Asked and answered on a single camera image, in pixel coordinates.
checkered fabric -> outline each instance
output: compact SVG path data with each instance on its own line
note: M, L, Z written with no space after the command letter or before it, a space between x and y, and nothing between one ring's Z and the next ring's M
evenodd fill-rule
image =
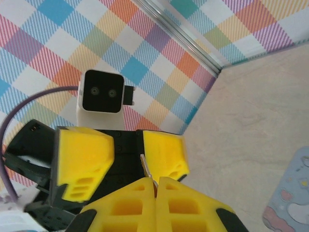
M216 79L130 0L0 0L0 122L38 91L78 85L88 69L137 87L135 105L125 107L128 130L183 133ZM70 92L28 104L5 143L32 118L74 125L75 107ZM9 174L17 189L33 184Z
M308 0L152 0L222 67L309 40Z

purple cable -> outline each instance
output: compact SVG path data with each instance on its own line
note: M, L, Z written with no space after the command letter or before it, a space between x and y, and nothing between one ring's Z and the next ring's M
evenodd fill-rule
M24 101L22 101L21 103L19 103L8 115L7 117L3 120L2 125L0 127L0 141L1 141L1 146L3 145L3 139L4 139L4 134L6 129L8 128L8 125L10 124L11 120L13 119L13 117L18 113L18 111L23 108L25 105L27 105L29 102L42 97L44 95L50 94L50 93L57 93L57 92L62 92L62 91L68 91L68 90L78 90L78 86L64 86L64 87L58 87L58 88L51 88L51 89L47 89L44 90L42 92L36 93L30 97L28 97L27 99L25 99ZM6 188L6 190L8 191L9 195L11 196L12 200L14 202L17 202L18 200L18 196L17 193L10 181L9 175L5 170L5 166L4 166L4 161L2 159L3 157L3 153L2 153L2 147L0 149L0 177L3 180L4 186Z

